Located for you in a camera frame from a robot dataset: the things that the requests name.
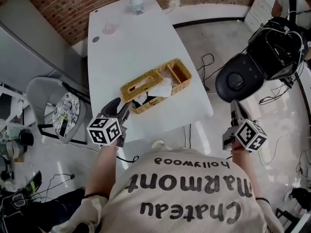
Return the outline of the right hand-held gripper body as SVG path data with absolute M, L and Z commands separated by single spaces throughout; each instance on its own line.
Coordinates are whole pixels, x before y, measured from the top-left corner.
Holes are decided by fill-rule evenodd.
M 241 112 L 231 112 L 231 127 L 223 134 L 223 150 L 232 150 L 236 141 L 249 152 L 257 152 L 267 140 L 267 135 L 260 125 L 246 117 Z

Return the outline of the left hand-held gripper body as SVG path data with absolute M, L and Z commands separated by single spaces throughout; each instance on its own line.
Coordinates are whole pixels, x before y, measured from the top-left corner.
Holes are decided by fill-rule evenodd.
M 87 132 L 94 144 L 110 146 L 115 143 L 117 147 L 124 146 L 127 128 L 118 122 L 120 103 L 121 98 L 113 99 L 90 121 Z

